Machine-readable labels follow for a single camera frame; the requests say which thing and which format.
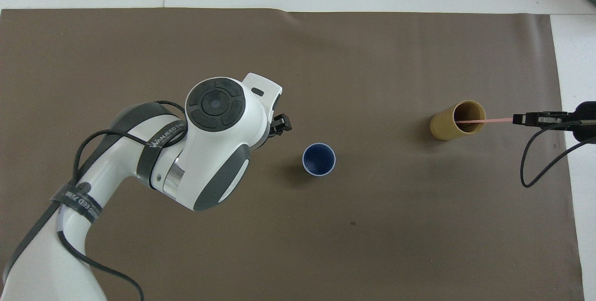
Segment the pink straw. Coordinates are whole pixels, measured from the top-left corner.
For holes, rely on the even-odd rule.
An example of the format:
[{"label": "pink straw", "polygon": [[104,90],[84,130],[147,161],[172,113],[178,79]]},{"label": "pink straw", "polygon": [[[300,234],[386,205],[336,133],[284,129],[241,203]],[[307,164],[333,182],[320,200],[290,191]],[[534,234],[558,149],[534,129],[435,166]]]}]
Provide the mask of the pink straw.
[{"label": "pink straw", "polygon": [[513,118],[497,118],[494,120],[472,120],[472,121],[455,121],[456,124],[475,124],[475,123],[512,123]]}]

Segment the cardboard tube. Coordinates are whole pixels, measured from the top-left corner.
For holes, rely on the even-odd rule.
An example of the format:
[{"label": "cardboard tube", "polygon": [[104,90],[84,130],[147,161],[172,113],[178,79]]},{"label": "cardboard tube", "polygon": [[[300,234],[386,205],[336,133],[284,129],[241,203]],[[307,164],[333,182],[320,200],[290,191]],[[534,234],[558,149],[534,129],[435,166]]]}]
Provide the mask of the cardboard tube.
[{"label": "cardboard tube", "polygon": [[430,120],[430,131],[440,140],[451,140],[473,135],[484,123],[456,124],[455,121],[485,120],[486,113],[476,101],[461,101],[434,115]]}]

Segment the black strap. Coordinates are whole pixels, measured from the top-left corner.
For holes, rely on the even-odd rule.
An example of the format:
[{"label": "black strap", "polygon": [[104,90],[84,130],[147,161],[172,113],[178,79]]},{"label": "black strap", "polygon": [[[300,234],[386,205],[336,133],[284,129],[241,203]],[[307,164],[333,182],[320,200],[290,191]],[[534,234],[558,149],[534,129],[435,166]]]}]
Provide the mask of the black strap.
[{"label": "black strap", "polygon": [[173,121],[162,127],[161,130],[147,141],[141,152],[139,163],[136,165],[136,177],[139,178],[145,186],[153,188],[151,185],[151,173],[153,173],[155,163],[157,163],[157,159],[162,153],[164,146],[185,130],[185,120]]},{"label": "black strap", "polygon": [[52,201],[60,202],[83,215],[93,223],[100,216],[102,206],[93,197],[83,191],[85,186],[65,184],[54,194]]}]

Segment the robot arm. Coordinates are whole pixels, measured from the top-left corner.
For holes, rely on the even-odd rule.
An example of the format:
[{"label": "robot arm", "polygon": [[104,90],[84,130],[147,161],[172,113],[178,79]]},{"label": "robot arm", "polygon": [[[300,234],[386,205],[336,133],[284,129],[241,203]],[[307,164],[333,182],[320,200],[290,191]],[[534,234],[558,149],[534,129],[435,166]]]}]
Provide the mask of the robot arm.
[{"label": "robot arm", "polygon": [[[15,251],[4,272],[0,301],[105,300],[88,265],[62,246],[57,231],[84,254],[94,215],[129,176],[191,210],[221,203],[242,178],[251,150],[291,130],[285,115],[273,118],[281,92],[280,86],[256,74],[243,82],[218,77],[192,88],[185,120],[155,102],[121,112],[110,128],[146,143],[120,135],[102,140],[79,169],[76,184],[58,191]],[[90,200],[98,206],[95,210]],[[81,292],[73,293],[73,286]]]}]

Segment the brown paper sheet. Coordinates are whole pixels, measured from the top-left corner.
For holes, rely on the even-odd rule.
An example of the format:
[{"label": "brown paper sheet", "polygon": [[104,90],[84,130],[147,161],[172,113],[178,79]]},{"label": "brown paper sheet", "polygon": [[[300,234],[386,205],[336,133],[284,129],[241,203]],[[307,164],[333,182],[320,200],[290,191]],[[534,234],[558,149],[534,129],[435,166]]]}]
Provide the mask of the brown paper sheet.
[{"label": "brown paper sheet", "polygon": [[[253,153],[224,204],[191,212],[130,178],[91,227],[88,255],[147,300],[583,299],[566,161],[524,189],[536,129],[428,130],[464,99],[488,118],[560,110],[548,16],[4,10],[0,49],[2,265],[87,135],[132,104],[255,72],[284,87],[294,130]],[[336,151],[324,178],[302,169],[312,142]],[[528,177],[563,150],[545,134]],[[96,276],[108,299],[136,298]]]}]

